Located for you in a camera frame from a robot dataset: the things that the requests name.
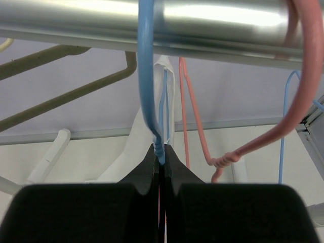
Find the white metal clothes rack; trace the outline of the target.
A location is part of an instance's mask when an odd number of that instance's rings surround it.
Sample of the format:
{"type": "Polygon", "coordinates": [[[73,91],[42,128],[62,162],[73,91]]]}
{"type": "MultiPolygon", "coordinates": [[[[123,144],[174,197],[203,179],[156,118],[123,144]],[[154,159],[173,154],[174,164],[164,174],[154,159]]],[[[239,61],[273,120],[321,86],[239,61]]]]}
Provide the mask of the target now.
{"type": "MultiPolygon", "coordinates": [[[[284,44],[291,1],[154,1],[153,65],[161,55],[264,65],[303,57],[301,23],[284,44]]],[[[111,47],[124,69],[1,119],[5,131],[138,73],[139,1],[1,1],[1,41],[53,43],[52,48],[1,65],[7,79],[46,63],[111,47]]]]}

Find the grey empty hanger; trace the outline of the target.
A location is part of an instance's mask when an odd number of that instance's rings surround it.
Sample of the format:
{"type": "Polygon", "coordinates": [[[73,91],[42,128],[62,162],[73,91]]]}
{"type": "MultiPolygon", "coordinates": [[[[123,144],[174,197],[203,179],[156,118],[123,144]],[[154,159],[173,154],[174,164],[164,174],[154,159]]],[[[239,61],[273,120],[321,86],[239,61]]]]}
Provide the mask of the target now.
{"type": "MultiPolygon", "coordinates": [[[[103,78],[126,66],[122,51],[90,49],[1,81],[1,119],[103,78]]],[[[1,132],[2,136],[128,126],[139,108],[137,76],[109,85],[1,132]]]]}

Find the light blue white-shirt hanger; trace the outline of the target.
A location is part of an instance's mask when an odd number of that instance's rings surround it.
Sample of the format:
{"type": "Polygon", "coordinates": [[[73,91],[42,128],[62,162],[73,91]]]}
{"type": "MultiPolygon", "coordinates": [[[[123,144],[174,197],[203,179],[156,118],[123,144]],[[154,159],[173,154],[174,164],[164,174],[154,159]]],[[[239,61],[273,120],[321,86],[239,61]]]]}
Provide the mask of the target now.
{"type": "Polygon", "coordinates": [[[160,165],[166,163],[163,133],[156,119],[153,79],[154,1],[139,1],[137,30],[138,81],[142,114],[154,135],[153,147],[160,165]]]}

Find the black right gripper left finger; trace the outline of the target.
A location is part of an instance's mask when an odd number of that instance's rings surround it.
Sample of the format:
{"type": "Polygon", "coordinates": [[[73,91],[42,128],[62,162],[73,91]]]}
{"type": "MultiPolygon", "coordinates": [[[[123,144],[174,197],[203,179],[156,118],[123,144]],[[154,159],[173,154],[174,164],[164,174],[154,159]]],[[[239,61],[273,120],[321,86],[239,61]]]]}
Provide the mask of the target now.
{"type": "Polygon", "coordinates": [[[3,219],[1,242],[158,242],[158,185],[150,147],[117,183],[26,186],[3,219]]]}

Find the cream empty hanger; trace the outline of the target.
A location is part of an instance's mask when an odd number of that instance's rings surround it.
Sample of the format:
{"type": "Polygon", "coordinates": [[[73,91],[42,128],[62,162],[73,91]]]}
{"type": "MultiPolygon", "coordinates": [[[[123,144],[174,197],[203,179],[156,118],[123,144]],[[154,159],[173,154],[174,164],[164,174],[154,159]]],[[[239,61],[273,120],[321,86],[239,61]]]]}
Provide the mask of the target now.
{"type": "Polygon", "coordinates": [[[8,47],[10,47],[12,45],[12,43],[14,42],[14,39],[12,38],[7,38],[3,43],[0,44],[0,52],[3,52],[4,50],[6,50],[8,47]]]}

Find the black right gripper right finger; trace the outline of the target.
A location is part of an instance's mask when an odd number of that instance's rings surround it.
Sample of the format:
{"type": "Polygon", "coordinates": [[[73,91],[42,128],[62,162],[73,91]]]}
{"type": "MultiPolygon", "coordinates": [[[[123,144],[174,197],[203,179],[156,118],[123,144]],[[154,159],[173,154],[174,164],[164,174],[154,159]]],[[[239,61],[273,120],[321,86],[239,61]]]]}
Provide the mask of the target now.
{"type": "Polygon", "coordinates": [[[319,242],[285,185],[205,183],[165,146],[168,242],[319,242]]]}

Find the pink hanger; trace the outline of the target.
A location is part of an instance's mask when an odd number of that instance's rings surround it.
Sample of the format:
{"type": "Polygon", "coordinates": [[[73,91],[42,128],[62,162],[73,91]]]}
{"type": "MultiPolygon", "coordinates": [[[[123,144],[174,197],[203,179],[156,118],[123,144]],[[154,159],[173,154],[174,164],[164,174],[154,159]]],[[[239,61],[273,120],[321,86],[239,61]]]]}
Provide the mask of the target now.
{"type": "Polygon", "coordinates": [[[187,72],[185,58],[179,58],[180,94],[183,118],[183,133],[186,165],[190,165],[187,115],[184,98],[184,85],[188,86],[191,104],[195,116],[198,135],[205,160],[209,166],[216,167],[211,182],[216,183],[224,167],[238,162],[244,155],[270,145],[289,134],[306,115],[316,95],[323,66],[323,17],[319,1],[291,1],[289,3],[289,23],[284,44],[288,46],[295,40],[297,25],[301,23],[303,34],[303,63],[300,82],[291,106],[283,119],[271,130],[255,138],[240,148],[212,158],[206,142],[198,105],[187,72]]]}

